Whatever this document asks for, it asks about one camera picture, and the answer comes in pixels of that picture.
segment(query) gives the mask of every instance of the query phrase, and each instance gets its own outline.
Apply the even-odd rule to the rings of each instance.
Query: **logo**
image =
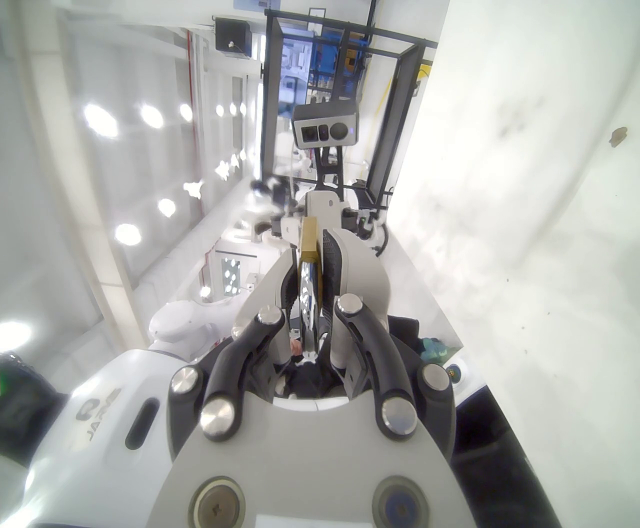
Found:
[[[111,407],[111,404],[118,397],[118,394],[120,394],[121,390],[122,389],[120,388],[113,389],[110,395],[107,396],[102,407],[98,409],[98,412],[95,414],[95,416],[92,415],[92,411],[100,406],[100,400],[98,398],[89,398],[82,404],[82,407],[80,407],[80,410],[76,414],[76,420],[86,422],[90,419],[93,419],[89,426],[89,430],[87,431],[87,434],[89,435],[89,441],[93,440],[93,435],[95,434],[96,429],[102,423],[105,413],[109,410],[109,407]]]
[[[91,411],[100,405],[100,400],[97,398],[91,398],[85,401],[80,407],[78,414],[76,415],[76,420],[81,420],[86,422],[89,418],[91,418]]]

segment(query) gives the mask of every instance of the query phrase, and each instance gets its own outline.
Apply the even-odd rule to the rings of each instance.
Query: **white robot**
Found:
[[[211,346],[201,316],[172,334],[181,354],[175,339],[173,353],[130,350],[60,401],[4,525],[474,526],[447,463],[449,376],[388,333],[388,278],[342,228],[344,207],[311,191],[282,219],[296,249],[246,298],[230,338]],[[303,349],[336,380],[311,403],[275,392],[296,300]]]

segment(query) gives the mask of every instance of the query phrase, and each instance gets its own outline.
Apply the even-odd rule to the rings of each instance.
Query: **metal cap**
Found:
[[[200,427],[207,436],[224,435],[234,423],[236,410],[226,398],[209,401],[200,412]]]
[[[242,333],[244,332],[244,329],[247,327],[248,323],[245,324],[238,324],[237,322],[233,325],[233,328],[231,329],[231,337],[235,340],[238,339],[238,337],[240,337],[242,335]]]
[[[239,528],[246,504],[240,486],[217,477],[204,484],[194,496],[190,517],[195,528]]]
[[[258,312],[258,321],[262,324],[278,324],[282,317],[282,310],[274,305],[266,305]]]
[[[171,378],[173,394],[187,394],[198,383],[198,371],[194,367],[182,367]]]
[[[422,378],[427,387],[433,390],[445,390],[449,386],[449,375],[440,365],[429,364],[422,369]]]
[[[382,421],[392,433],[407,436],[415,431],[418,415],[409,400],[393,396],[382,403]]]
[[[346,293],[338,299],[338,309],[343,314],[352,316],[362,310],[362,301],[355,293]]]

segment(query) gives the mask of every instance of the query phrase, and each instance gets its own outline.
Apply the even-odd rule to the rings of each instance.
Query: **white panel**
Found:
[[[388,217],[565,527],[640,515],[638,27],[452,0]]]

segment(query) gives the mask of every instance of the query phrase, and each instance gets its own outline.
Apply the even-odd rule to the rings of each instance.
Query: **speaker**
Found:
[[[251,35],[246,20],[216,19],[216,49],[228,57],[251,58]]]
[[[358,141],[358,117],[358,107],[351,99],[299,104],[293,109],[292,118],[296,146],[355,145]]]

